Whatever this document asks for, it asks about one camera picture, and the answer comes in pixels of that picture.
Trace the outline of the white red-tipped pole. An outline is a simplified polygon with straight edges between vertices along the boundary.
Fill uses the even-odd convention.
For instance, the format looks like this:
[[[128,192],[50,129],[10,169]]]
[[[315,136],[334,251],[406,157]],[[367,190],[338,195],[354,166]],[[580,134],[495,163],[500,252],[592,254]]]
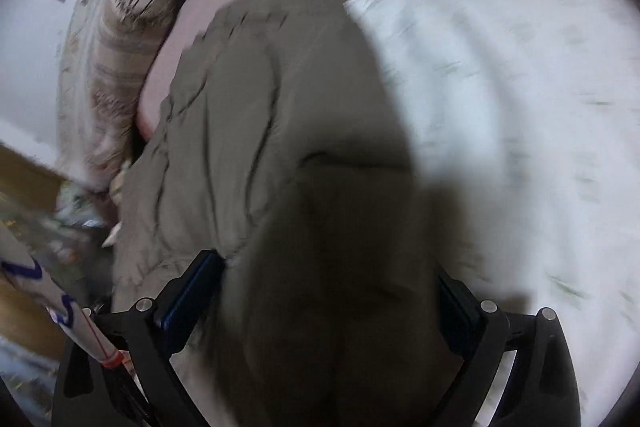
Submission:
[[[87,355],[107,369],[122,364],[122,352],[5,225],[1,225],[1,273],[14,287],[45,307],[52,321]]]

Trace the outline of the olive quilted down jacket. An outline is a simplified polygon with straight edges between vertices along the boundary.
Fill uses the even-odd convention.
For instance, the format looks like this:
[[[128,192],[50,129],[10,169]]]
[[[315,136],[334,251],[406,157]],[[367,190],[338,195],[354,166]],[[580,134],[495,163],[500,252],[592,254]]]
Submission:
[[[341,0],[235,0],[182,54],[126,174],[114,303],[204,249],[220,305],[175,369],[214,426],[429,426],[456,360],[428,212]]]

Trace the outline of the striped floral pillow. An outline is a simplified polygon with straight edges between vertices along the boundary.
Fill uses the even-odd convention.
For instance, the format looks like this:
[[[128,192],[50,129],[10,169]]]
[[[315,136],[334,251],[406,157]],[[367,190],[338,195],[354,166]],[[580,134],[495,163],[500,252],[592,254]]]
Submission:
[[[174,0],[79,0],[58,76],[56,167],[103,192],[127,155],[146,76],[174,21]]]

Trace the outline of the white leaf-print bed quilt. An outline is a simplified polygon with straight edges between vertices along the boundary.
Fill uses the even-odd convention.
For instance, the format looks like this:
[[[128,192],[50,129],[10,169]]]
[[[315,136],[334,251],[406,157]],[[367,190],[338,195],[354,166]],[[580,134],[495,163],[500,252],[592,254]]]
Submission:
[[[582,423],[639,363],[639,12],[630,0],[349,0],[446,270],[559,313]]]

